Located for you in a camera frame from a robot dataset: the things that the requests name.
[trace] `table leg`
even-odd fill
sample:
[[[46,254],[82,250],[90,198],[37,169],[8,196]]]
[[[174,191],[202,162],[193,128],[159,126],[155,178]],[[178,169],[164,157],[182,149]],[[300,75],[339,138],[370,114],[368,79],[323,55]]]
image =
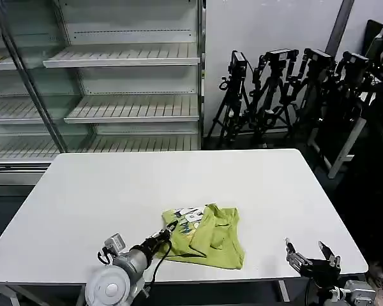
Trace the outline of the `table leg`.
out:
[[[26,289],[26,287],[17,285],[11,285],[8,287],[10,287],[17,293],[20,293],[22,296],[25,296],[29,300],[36,302],[40,306],[65,306],[64,302],[57,300],[56,298],[43,296],[42,294],[40,294],[40,292],[38,292],[37,289],[34,291],[31,288]]]
[[[17,293],[14,290],[5,285],[0,285],[0,293],[10,299],[12,306],[20,306]]]
[[[84,306],[84,302],[85,302],[85,286],[82,286],[75,306]]]
[[[289,300],[288,290],[287,290],[287,287],[285,285],[285,282],[283,280],[279,280],[278,285],[279,285],[280,290],[281,290],[281,295],[282,295],[283,301],[289,302],[290,300]]]

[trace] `metal frame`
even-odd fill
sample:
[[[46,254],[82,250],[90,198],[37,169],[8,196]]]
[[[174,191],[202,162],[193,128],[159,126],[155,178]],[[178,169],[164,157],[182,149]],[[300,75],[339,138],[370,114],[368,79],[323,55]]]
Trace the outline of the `metal frame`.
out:
[[[329,41],[325,48],[325,53],[336,56],[338,53],[338,49],[340,43],[342,41],[342,36],[346,30],[346,25],[349,19],[350,12],[352,11],[352,7],[354,4],[354,0],[343,0],[342,5],[340,6],[338,16],[332,28],[331,36],[329,37]],[[314,128],[311,132],[311,135],[308,139],[308,146],[313,147],[318,154],[320,154],[325,162],[326,167],[329,169],[329,173],[327,176],[331,179],[336,177],[338,174],[340,167],[346,161],[351,161],[354,157],[353,155],[349,155],[349,152],[353,145],[355,144],[357,138],[362,132],[364,125],[366,124],[366,120],[363,118],[359,118],[350,132],[349,137],[347,138],[345,144],[343,145],[341,151],[336,157],[333,164],[329,162],[326,156],[323,156],[320,153],[320,147],[317,145],[315,139],[318,134],[318,128]]]
[[[354,0],[343,0],[340,6],[338,16],[334,23],[331,37],[326,45],[325,53],[336,56],[338,53],[342,36],[346,30],[347,21],[349,19],[350,12],[352,11]]]
[[[0,7],[0,29],[1,29],[4,44],[6,45],[6,48],[8,49],[11,55],[11,58],[13,59],[14,65],[16,66],[16,69],[19,72],[25,87],[29,95],[31,96],[31,99],[33,100],[33,103],[36,106],[37,111],[40,114],[40,117],[42,118],[45,127],[50,133],[50,136],[53,139],[58,150],[61,153],[67,152],[68,151],[67,146],[62,136],[60,135],[58,128],[52,122],[52,119],[50,118],[50,115],[47,109],[45,108],[45,105],[41,97],[36,91],[36,88],[33,83],[33,78],[31,77],[30,72],[27,70],[26,65],[23,62],[23,59],[20,56],[20,52],[14,42],[13,36],[11,35],[10,27],[1,10],[1,7]]]
[[[366,119],[364,118],[360,117],[356,121],[352,131],[349,134],[349,137],[347,138],[345,144],[343,145],[341,151],[339,152],[333,164],[331,164],[325,156],[322,156],[324,159],[325,165],[329,169],[329,173],[327,174],[327,177],[329,177],[330,179],[331,178],[334,179],[336,177],[336,174],[338,174],[342,164],[346,161],[351,161],[353,159],[354,155],[349,154],[349,152],[354,146],[359,135],[362,133],[362,130],[365,125],[366,125]],[[313,147],[317,151],[317,153],[320,153],[320,147],[317,145],[315,141],[317,133],[318,133],[318,129],[313,129],[311,136],[309,137],[309,140],[308,140],[308,145]]]

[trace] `black cable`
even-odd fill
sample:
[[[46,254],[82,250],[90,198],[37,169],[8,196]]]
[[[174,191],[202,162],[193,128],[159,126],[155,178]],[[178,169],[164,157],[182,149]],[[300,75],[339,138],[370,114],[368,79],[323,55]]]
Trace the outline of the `black cable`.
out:
[[[245,55],[241,52],[241,54],[243,55],[244,59],[247,61],[247,64],[249,65],[250,69],[251,69],[251,73],[254,73],[254,70],[253,70],[253,67],[251,66],[250,62],[248,61],[248,59],[245,57]]]
[[[156,268],[154,269],[154,272],[153,272],[153,278],[152,278],[152,281],[151,283],[149,284],[149,294],[151,294],[152,292],[152,289],[153,289],[153,285],[154,285],[154,282],[156,281],[156,273],[159,269],[159,266],[161,265],[161,263],[163,262],[163,260],[165,260],[165,258],[167,257],[167,255],[169,255],[169,252],[170,250],[172,249],[172,242],[169,240],[166,242],[166,244],[169,246],[169,249],[167,250],[166,254],[161,258],[161,260],[159,261],[158,265],[156,266]]]
[[[308,279],[305,287],[305,306],[308,306],[309,287],[311,286],[312,279]]]
[[[117,254],[115,252],[112,252],[110,249],[103,247],[102,248],[103,256],[107,259],[106,261],[102,259],[101,252],[98,252],[98,260],[101,261],[104,265],[109,265],[110,264],[110,259],[108,257],[108,254],[110,254],[113,257],[116,257]]]

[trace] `tripod leg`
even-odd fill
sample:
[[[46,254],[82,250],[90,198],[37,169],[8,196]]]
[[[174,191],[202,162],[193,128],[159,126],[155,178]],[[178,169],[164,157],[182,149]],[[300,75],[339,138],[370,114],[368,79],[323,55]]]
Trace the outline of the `tripod leg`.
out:
[[[229,136],[230,111],[231,111],[231,107],[230,105],[228,105],[227,108],[225,109],[222,130],[220,131],[220,138],[218,139],[217,148],[220,148],[221,145],[223,144],[224,134],[226,130],[227,130],[227,136]]]
[[[212,124],[212,126],[211,126],[211,128],[210,128],[209,133],[207,134],[207,139],[210,139],[211,134],[213,133],[213,130],[214,130],[214,127],[216,126],[216,124],[217,124],[217,123],[220,123],[219,118],[220,118],[220,116],[222,115],[222,112],[223,112],[223,109],[224,109],[224,106],[225,106],[225,102],[226,102],[226,100],[227,100],[227,98],[228,98],[228,97],[227,97],[227,96],[228,96],[228,95],[227,95],[227,92],[225,93],[224,98],[223,98],[223,101],[222,101],[220,107],[218,108],[216,117],[214,117],[214,119],[213,119],[213,124]]]

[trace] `white shelf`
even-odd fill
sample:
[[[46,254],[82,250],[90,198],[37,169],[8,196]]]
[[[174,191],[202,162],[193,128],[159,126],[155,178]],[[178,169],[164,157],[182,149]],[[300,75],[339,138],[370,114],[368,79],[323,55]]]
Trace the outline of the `white shelf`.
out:
[[[86,96],[66,123],[186,122],[199,120],[196,94]]]
[[[82,152],[160,152],[200,150],[197,135],[106,136],[98,135]]]
[[[196,43],[74,45],[44,60],[46,68],[197,65]]]
[[[68,113],[68,96],[44,97],[44,103],[53,120],[62,119]],[[0,98],[0,124],[41,124],[43,123],[30,97]]]
[[[0,160],[39,159],[51,161],[59,151],[50,136],[2,136]]]
[[[84,136],[63,136],[70,152],[80,152]],[[59,154],[51,136],[0,136],[0,162],[51,162]]]
[[[34,69],[43,66],[43,60],[49,57],[47,52],[42,48],[22,48],[21,56],[24,63],[29,69]],[[0,71],[16,70],[13,59],[8,54],[7,50],[0,50]]]

